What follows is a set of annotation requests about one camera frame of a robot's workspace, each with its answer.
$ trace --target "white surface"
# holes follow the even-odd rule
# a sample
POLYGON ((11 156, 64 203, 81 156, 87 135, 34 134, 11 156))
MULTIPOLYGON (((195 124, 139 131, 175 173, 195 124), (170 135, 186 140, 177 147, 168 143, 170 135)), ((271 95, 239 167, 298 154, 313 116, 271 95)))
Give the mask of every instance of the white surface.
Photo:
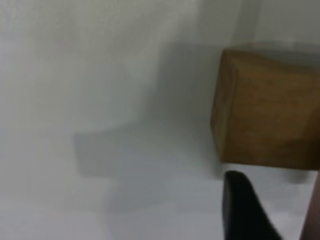
POLYGON ((0 239, 220 240, 227 168, 298 239, 315 173, 219 166, 208 117, 222 47, 316 45, 318 9, 0 0, 0 239))

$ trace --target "wooden box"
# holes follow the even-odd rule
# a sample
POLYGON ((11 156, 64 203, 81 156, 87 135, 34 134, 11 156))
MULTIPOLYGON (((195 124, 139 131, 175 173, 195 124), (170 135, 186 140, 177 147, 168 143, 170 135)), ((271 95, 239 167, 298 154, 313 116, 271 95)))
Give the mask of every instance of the wooden box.
POLYGON ((210 124, 222 162, 318 170, 320 74, 225 50, 210 124))

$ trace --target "black object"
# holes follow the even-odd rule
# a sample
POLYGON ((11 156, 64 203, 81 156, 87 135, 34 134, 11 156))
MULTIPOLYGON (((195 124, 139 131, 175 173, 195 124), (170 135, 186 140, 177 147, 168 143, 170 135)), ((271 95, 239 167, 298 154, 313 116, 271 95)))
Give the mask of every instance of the black object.
POLYGON ((224 174, 222 215, 225 240, 281 240, 245 174, 224 174))

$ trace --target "brown box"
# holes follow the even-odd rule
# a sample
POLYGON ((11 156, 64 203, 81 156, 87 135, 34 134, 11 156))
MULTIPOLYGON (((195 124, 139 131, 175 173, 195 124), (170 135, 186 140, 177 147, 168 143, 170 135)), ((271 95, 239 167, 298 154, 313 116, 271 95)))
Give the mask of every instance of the brown box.
POLYGON ((223 51, 211 129, 222 162, 318 170, 319 72, 249 51, 223 51))

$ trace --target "white wall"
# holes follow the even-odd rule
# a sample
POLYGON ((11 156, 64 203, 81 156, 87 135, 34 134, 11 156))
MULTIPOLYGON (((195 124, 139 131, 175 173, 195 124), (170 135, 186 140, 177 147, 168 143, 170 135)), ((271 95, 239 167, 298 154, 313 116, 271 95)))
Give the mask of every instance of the white wall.
MULTIPOLYGON (((316 45, 319 7, 0 0, 0 238, 222 239, 207 127, 221 49, 316 45)), ((228 168, 298 239, 315 174, 228 168)))

